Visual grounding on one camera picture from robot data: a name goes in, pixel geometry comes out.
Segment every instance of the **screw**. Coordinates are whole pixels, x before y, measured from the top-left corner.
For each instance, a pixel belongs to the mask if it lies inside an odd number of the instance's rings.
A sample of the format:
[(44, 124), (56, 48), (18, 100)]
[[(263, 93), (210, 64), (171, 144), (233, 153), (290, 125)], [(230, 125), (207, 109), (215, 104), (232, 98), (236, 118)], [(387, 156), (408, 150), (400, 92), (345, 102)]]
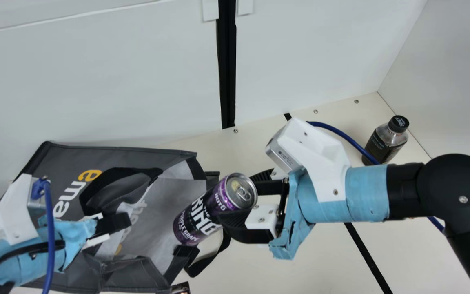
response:
[(469, 201), (469, 199), (462, 195), (462, 196), (458, 197), (458, 201), (460, 201), (460, 203), (465, 204)]

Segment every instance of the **purple can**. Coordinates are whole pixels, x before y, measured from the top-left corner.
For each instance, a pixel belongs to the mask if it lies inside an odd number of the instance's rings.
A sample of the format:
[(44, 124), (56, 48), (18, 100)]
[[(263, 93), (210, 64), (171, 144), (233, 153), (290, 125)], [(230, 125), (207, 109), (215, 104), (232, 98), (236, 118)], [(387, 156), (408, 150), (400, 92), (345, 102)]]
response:
[(177, 215), (173, 233), (183, 245), (197, 245), (222, 227), (215, 217), (220, 212), (248, 209), (256, 203), (255, 184), (243, 174), (229, 174)]

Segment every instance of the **dark bottle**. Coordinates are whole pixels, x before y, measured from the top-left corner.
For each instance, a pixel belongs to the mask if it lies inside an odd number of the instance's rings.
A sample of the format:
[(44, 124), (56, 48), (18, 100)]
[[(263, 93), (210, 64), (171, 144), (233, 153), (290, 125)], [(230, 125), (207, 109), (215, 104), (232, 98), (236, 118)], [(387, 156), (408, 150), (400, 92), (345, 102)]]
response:
[[(379, 125), (366, 144), (369, 152), (381, 164), (389, 162), (407, 142), (409, 135), (405, 132), (409, 120), (403, 116), (394, 116), (388, 123)], [(365, 165), (373, 165), (365, 156), (362, 156)]]

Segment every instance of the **blue cable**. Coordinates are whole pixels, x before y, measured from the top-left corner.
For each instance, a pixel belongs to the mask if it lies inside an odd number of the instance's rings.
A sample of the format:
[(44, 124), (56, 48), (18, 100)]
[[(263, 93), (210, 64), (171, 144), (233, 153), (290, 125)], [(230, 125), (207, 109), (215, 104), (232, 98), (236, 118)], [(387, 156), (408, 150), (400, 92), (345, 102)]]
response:
[(317, 122), (317, 121), (308, 121), (308, 123), (310, 125), (313, 125), (314, 127), (319, 127), (319, 128), (323, 128), (323, 129), (334, 132), (335, 134), (341, 136), (346, 141), (351, 143), (351, 145), (353, 145), (353, 147), (358, 149), (358, 151), (360, 151), (360, 153), (362, 153), (370, 162), (372, 162), (373, 164), (380, 164), (380, 162), (378, 162), (376, 158), (371, 156), (371, 154), (369, 154), (364, 148), (362, 148), (362, 146), (360, 146), (360, 144), (358, 144), (355, 140), (353, 140), (353, 138), (351, 138), (350, 136), (348, 136), (346, 133), (342, 132), (341, 130), (335, 128), (334, 126), (328, 125), (327, 123), (323, 123), (323, 122), (322, 123)]
[(48, 294), (54, 277), (55, 265), (55, 228), (54, 228), (54, 213), (52, 208), (52, 199), (50, 198), (50, 182), (43, 177), (38, 179), (32, 186), (32, 199), (38, 199), (44, 196), (45, 204), (47, 207), (47, 232), (48, 232), (48, 260), (47, 260), (47, 274), (44, 279), (42, 294)]
[[(327, 123), (323, 123), (323, 122), (321, 123), (318, 121), (308, 121), (307, 123), (309, 123), (310, 125), (313, 125), (314, 127), (319, 127), (319, 128), (323, 128), (323, 129), (334, 132), (335, 134), (341, 136), (346, 141), (351, 143), (351, 145), (353, 145), (353, 147), (358, 149), (358, 151), (360, 151), (360, 153), (362, 153), (362, 155), (364, 155), (370, 162), (372, 162), (373, 164), (380, 164), (380, 162), (378, 162), (376, 158), (371, 156), (371, 154), (369, 154), (369, 152), (367, 152), (364, 148), (362, 148), (362, 146), (360, 146), (355, 140), (353, 140), (353, 138), (351, 138), (350, 136), (348, 136), (346, 133), (342, 132), (341, 130), (335, 128), (334, 126), (328, 125)], [(444, 227), (434, 216), (428, 216), (427, 218), (433, 223), (433, 225), (435, 225), (435, 227), (440, 232), (443, 232)]]

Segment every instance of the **blue tape wrap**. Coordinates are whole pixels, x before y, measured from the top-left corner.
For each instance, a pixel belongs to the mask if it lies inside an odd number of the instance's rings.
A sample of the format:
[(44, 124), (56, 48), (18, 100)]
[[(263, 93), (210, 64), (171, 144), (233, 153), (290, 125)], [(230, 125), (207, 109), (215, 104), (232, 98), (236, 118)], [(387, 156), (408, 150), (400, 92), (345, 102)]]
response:
[[(97, 225), (95, 220), (55, 223), (56, 239), (59, 240), (60, 236), (63, 236), (65, 241), (65, 249), (57, 250), (55, 253), (56, 271), (64, 270), (73, 261), (86, 239), (95, 234), (95, 225)], [(42, 227), (37, 232), (39, 237), (14, 246), (10, 246), (6, 240), (0, 240), (0, 257), (25, 246), (46, 242), (48, 239), (47, 228)], [(48, 253), (45, 252), (37, 253), (34, 259), (28, 253), (6, 259), (0, 263), (0, 285), (12, 281), (17, 287), (44, 276), (47, 272), (47, 258)]]
[(346, 173), (346, 199), (319, 203), (309, 175), (299, 182), (299, 204), (310, 223), (383, 221), (389, 216), (386, 165), (351, 168)]
[(269, 242), (269, 250), (278, 259), (293, 259), (300, 244), (315, 226), (307, 223), (299, 207), (297, 184), (304, 171), (297, 171), (289, 176), (289, 196), (286, 217), (280, 236)]

